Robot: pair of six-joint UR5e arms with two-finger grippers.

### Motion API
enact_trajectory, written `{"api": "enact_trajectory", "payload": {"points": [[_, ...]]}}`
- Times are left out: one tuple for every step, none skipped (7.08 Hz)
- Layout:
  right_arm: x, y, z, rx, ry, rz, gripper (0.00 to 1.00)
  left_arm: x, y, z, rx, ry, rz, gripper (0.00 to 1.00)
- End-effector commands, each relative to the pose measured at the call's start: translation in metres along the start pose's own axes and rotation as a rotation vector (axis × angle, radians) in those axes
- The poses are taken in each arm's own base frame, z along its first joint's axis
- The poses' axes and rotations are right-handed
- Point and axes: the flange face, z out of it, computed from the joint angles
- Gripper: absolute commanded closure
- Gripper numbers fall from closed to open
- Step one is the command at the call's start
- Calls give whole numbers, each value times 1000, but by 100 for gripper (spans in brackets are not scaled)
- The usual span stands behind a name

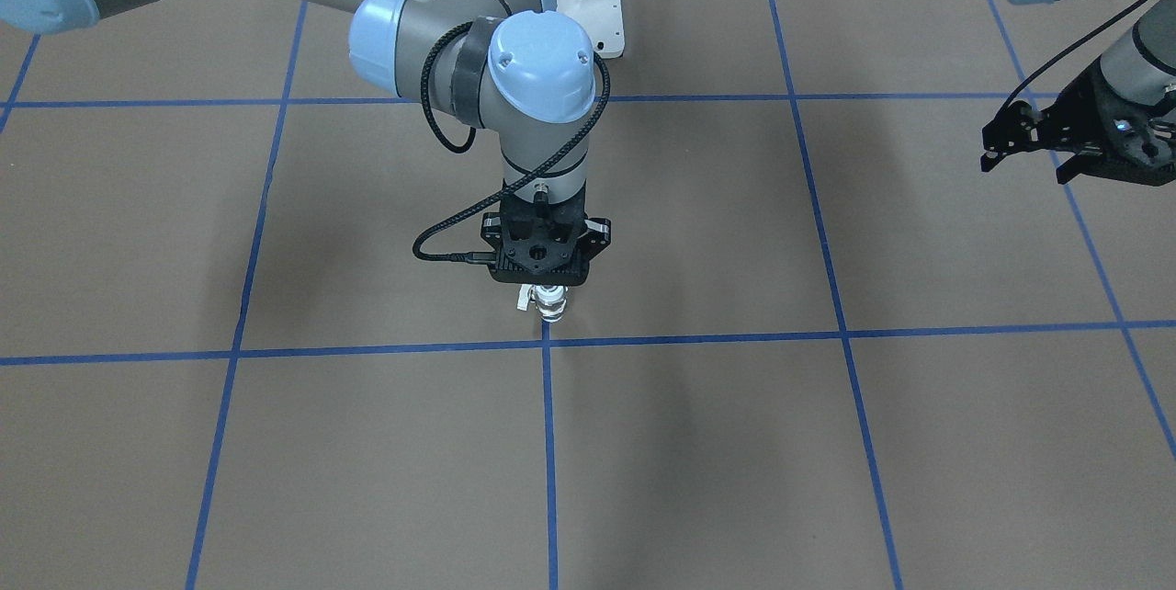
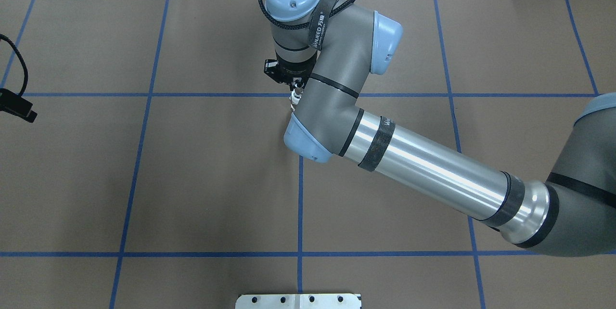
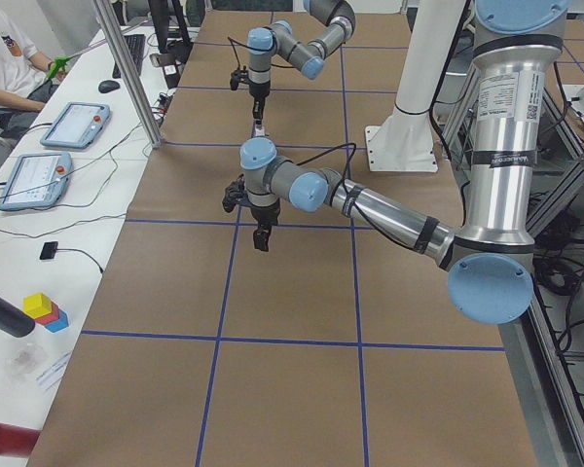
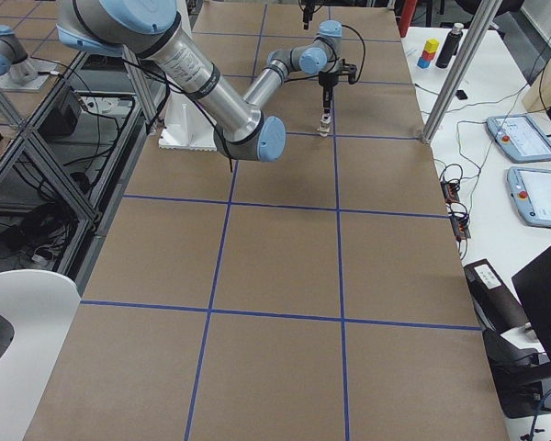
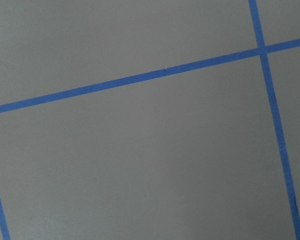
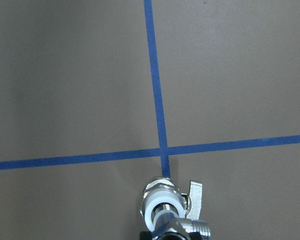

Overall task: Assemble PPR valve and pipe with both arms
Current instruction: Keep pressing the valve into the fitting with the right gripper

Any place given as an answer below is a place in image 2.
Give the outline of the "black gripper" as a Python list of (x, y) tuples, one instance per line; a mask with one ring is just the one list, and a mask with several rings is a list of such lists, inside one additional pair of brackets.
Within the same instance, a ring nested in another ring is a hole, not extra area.
[(276, 61), (276, 65), (274, 67), (274, 81), (282, 84), (292, 84), (294, 81), (299, 79), (303, 84), (305, 84), (312, 74), (314, 67), (314, 61), (305, 61), (302, 63)]

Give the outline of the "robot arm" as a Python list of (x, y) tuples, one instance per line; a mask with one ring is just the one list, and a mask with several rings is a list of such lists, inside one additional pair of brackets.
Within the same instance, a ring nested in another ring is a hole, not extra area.
[(593, 98), (546, 181), (523, 181), (357, 106), (387, 71), (403, 27), (356, 0), (257, 0), (276, 58), (264, 73), (290, 87), (284, 144), (317, 163), (333, 155), (381, 173), (544, 256), (614, 251), (615, 94)]

